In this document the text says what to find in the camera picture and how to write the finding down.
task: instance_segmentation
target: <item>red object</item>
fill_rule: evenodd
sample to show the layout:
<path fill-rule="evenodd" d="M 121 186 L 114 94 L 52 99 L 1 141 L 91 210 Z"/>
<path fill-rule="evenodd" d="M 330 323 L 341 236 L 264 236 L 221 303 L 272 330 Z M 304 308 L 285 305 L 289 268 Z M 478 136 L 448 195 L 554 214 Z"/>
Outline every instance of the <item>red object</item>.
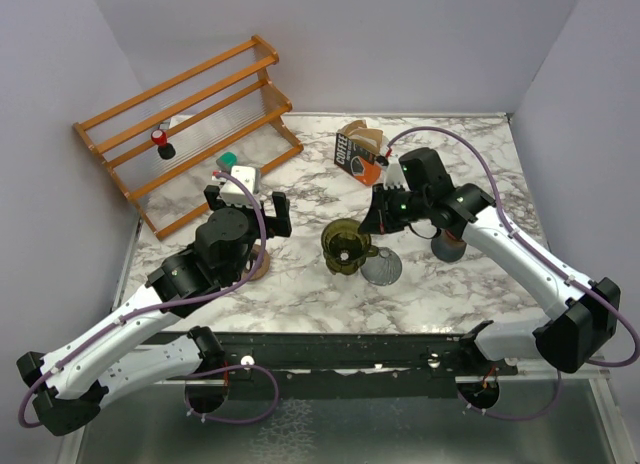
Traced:
<path fill-rule="evenodd" d="M 167 145 L 167 133 L 164 131 L 161 131 L 160 129 L 153 131 L 151 133 L 151 140 L 158 147 L 164 147 Z"/>

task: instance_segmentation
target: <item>metal frame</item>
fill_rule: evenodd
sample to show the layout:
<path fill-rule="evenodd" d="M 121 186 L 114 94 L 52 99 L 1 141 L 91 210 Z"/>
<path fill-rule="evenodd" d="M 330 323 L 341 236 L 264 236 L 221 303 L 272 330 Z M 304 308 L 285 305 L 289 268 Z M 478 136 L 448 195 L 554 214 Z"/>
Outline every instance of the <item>metal frame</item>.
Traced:
<path fill-rule="evenodd" d="M 137 106 L 158 94 L 179 85 L 180 83 L 196 76 L 208 69 L 213 68 L 214 66 L 231 59 L 234 56 L 237 56 L 246 51 L 254 51 L 258 57 L 257 62 L 245 67 L 237 71 L 235 74 L 228 76 L 216 83 L 211 84 L 210 86 L 196 92 L 195 94 L 186 97 L 185 99 L 177 102 L 166 109 L 161 110 L 160 112 L 154 114 L 151 117 L 148 117 L 137 124 L 129 127 L 128 129 L 120 131 L 118 134 L 111 136 L 106 139 L 102 143 L 94 143 L 91 137 L 88 134 L 88 131 L 104 122 L 107 122 L 109 119 L 112 119 L 115 116 L 120 115 L 121 113 L 127 111 L 128 109 Z M 279 61 L 278 53 L 276 50 L 267 43 L 260 36 L 254 35 L 250 40 L 244 42 L 233 49 L 230 49 L 216 57 L 213 57 L 192 69 L 189 69 L 168 81 L 165 81 L 157 86 L 135 96 L 127 101 L 124 101 L 117 106 L 108 109 L 97 116 L 94 116 L 82 123 L 76 122 L 73 125 L 73 128 L 76 130 L 82 141 L 85 145 L 91 150 L 93 154 L 100 160 L 101 164 L 107 169 L 107 172 L 111 175 L 116 185 L 120 189 L 120 191 L 124 194 L 124 196 L 133 204 L 136 208 L 142 219 L 147 223 L 149 228 L 153 231 L 153 233 L 158 237 L 158 239 L 164 239 L 166 236 L 171 234 L 172 232 L 178 230 L 183 227 L 185 224 L 189 223 L 196 217 L 200 216 L 204 212 L 208 210 L 208 206 L 206 203 L 203 203 L 199 207 L 191 210 L 184 216 L 180 217 L 173 223 L 168 226 L 158 229 L 152 219 L 147 215 L 144 210 L 144 206 L 141 203 L 141 200 L 149 195 L 150 192 L 167 183 L 171 179 L 179 176 L 183 172 L 191 169 L 193 166 L 199 164 L 212 157 L 215 153 L 225 149 L 230 146 L 237 140 L 247 136 L 251 132 L 259 129 L 260 127 L 269 124 L 271 125 L 284 139 L 286 139 L 291 144 L 291 149 L 281 154 L 277 158 L 273 159 L 271 162 L 266 163 L 261 168 L 262 174 L 267 174 L 275 167 L 283 164 L 287 160 L 291 159 L 295 155 L 299 154 L 303 150 L 303 146 L 296 138 L 296 136 L 284 125 L 282 122 L 281 116 L 289 112 L 293 109 L 291 105 L 291 101 L 287 99 L 287 97 L 282 94 L 271 82 L 269 78 L 269 74 L 267 73 L 267 67 L 276 64 Z M 150 149 L 155 147 L 155 144 L 151 141 L 151 139 L 145 141 L 142 144 L 130 149 L 111 160 L 107 160 L 104 154 L 110 150 L 113 150 L 120 146 L 121 144 L 127 142 L 129 139 L 142 134 L 143 132 L 159 125 L 166 119 L 179 114 L 180 112 L 188 109 L 189 107 L 205 100 L 216 93 L 223 91 L 224 89 L 229 88 L 230 86 L 237 84 L 238 82 L 246 79 L 252 75 L 257 77 L 257 81 L 253 84 L 245 87 L 244 89 L 234 93 L 233 95 L 222 99 L 220 102 L 208 107 L 207 109 L 200 111 L 179 125 L 170 128 L 166 131 L 167 137 L 174 136 L 180 131 L 185 130 L 189 126 L 196 124 L 202 119 L 211 116 L 215 112 L 221 111 L 225 107 L 237 102 L 245 96 L 253 92 L 260 92 L 261 97 L 265 103 L 265 107 L 267 112 L 265 115 L 243 128 L 239 129 L 232 135 L 216 142 L 215 144 L 201 150 L 195 156 L 187 159 L 185 162 L 166 170 L 160 176 L 152 179 L 151 181 L 143 184 L 137 189 L 129 189 L 126 183 L 120 178 L 117 174 L 117 167 L 124 164 L 127 161 L 130 161 L 134 157 L 142 154 L 143 152 L 147 152 Z"/>

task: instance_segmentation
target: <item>marble tabletop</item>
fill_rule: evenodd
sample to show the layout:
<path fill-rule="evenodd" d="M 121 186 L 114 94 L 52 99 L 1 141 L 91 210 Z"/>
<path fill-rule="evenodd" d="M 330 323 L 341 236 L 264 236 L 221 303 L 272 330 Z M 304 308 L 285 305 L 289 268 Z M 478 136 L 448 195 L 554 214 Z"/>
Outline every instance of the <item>marble tabletop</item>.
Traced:
<path fill-rule="evenodd" d="M 271 268 L 264 278 L 204 306 L 171 330 L 206 325 L 216 331 L 447 333 L 465 332 L 485 319 L 513 321 L 542 315 L 524 289 L 480 252 L 469 247 L 462 260 L 447 264 L 432 255 L 429 241 L 410 232 L 373 236 L 375 245 L 390 247 L 402 259 L 402 276 L 390 286 L 372 285 L 359 273 L 343 276 L 329 272 L 320 246 L 323 228 L 341 217 L 362 220 L 371 199 L 370 188 L 333 164 L 335 132 L 354 119 L 348 115 L 284 117 L 305 150 L 264 176 L 262 189 L 266 195 L 276 190 L 287 194 L 292 236 L 268 241 Z M 444 127 L 467 138 L 489 162 L 507 212 L 522 229 L 544 242 L 505 117 L 372 116 L 366 121 L 369 127 L 382 129 L 388 138 L 421 125 Z M 229 150 L 238 155 L 240 164 L 260 165 L 287 146 L 273 129 L 263 128 Z M 420 146 L 438 150 L 454 184 L 474 182 L 490 191 L 474 156 L 445 135 L 414 134 L 400 141 L 396 149 L 401 153 Z M 202 194 L 193 189 L 204 189 L 208 184 L 211 169 L 205 171 L 193 170 L 183 178 L 184 186 L 174 185 L 170 194 L 155 199 L 155 205 L 160 206 L 156 211 L 172 215 L 185 203 L 199 204 Z M 162 242 L 143 226 L 124 298 L 144 283 L 146 275 L 165 257 L 190 243 L 196 227 L 207 217 Z M 433 231 L 426 222 L 415 228 L 424 234 Z"/>

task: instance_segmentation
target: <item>gray wall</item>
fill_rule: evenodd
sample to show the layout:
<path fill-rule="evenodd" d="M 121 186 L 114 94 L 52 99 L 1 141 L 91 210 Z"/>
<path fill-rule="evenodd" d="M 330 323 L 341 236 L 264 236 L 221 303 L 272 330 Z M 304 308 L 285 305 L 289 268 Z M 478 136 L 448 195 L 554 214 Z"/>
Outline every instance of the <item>gray wall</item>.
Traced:
<path fill-rule="evenodd" d="M 96 0 L 144 87 L 260 33 L 302 111 L 515 111 L 576 0 Z"/>
<path fill-rule="evenodd" d="M 0 461 L 54 462 L 16 420 L 15 360 L 109 309 L 134 215 L 71 124 L 140 92 L 93 0 L 0 0 Z"/>
<path fill-rule="evenodd" d="M 580 0 L 513 120 L 516 146 L 553 251 L 623 290 L 640 327 L 640 0 Z M 607 357 L 631 352 L 626 331 Z M 640 365 L 615 372 L 640 444 Z"/>

